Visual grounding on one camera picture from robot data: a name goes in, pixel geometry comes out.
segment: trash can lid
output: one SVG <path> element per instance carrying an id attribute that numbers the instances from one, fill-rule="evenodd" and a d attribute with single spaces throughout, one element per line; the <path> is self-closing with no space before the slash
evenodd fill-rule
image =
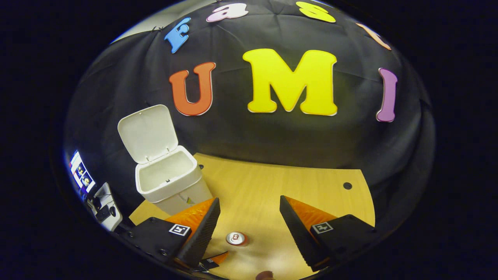
<path id="1" fill-rule="evenodd" d="M 139 164 L 157 159 L 178 146 L 171 115 L 162 104 L 122 118 L 118 132 L 131 157 Z"/>

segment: letter m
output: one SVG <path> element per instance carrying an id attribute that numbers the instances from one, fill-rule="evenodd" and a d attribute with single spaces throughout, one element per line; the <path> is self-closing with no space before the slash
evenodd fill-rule
<path id="1" fill-rule="evenodd" d="M 332 67 L 336 57 L 328 52 L 309 50 L 292 71 L 273 49 L 255 49 L 244 53 L 242 59 L 252 67 L 253 97 L 248 109 L 254 113 L 272 113 L 277 103 L 270 97 L 274 89 L 284 109 L 291 112 L 306 88 L 301 111 L 312 115 L 333 116 L 334 104 Z"/>

